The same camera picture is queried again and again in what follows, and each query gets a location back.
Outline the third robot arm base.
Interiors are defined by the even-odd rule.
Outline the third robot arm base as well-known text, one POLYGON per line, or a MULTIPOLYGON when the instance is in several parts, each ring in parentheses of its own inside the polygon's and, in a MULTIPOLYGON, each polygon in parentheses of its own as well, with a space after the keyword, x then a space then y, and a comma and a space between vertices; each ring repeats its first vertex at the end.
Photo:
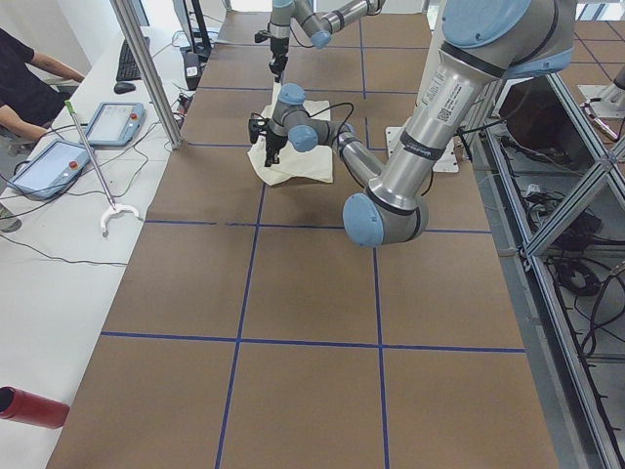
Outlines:
POLYGON ((609 85, 579 85, 584 101, 580 105, 593 117, 622 118, 624 116, 624 68, 609 85))

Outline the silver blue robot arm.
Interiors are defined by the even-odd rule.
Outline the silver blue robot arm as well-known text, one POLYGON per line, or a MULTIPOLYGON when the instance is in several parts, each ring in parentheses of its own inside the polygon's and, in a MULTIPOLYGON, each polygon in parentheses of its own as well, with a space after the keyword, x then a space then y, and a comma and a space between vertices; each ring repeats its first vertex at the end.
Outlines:
POLYGON ((385 0, 350 1, 337 10, 318 14, 309 1, 273 1, 268 26, 255 34, 255 42, 270 40, 272 58, 269 68, 274 81, 279 83, 288 62, 291 21, 295 20, 303 29, 314 48, 321 49, 349 24, 379 14, 385 3, 385 0))
POLYGON ((420 103, 382 163, 346 122, 313 118, 305 91, 281 87, 269 117, 250 119, 250 141, 266 139, 266 166, 287 145, 335 149, 363 190, 343 208, 349 238, 364 247, 407 242, 427 226, 420 188, 483 88, 499 79, 566 68, 573 52, 573 1, 449 1, 442 15, 440 63, 420 103))

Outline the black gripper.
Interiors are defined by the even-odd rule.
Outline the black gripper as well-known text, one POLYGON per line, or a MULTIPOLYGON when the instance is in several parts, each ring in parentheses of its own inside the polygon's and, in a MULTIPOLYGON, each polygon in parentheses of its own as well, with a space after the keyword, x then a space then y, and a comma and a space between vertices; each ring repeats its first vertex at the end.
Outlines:
POLYGON ((273 37, 271 39, 272 60, 269 69, 275 82, 283 80, 283 74, 288 63, 289 38, 273 37))
POLYGON ((266 135, 266 158, 265 167, 272 167, 279 163, 279 152, 287 145, 287 137, 275 134, 268 130, 266 135))

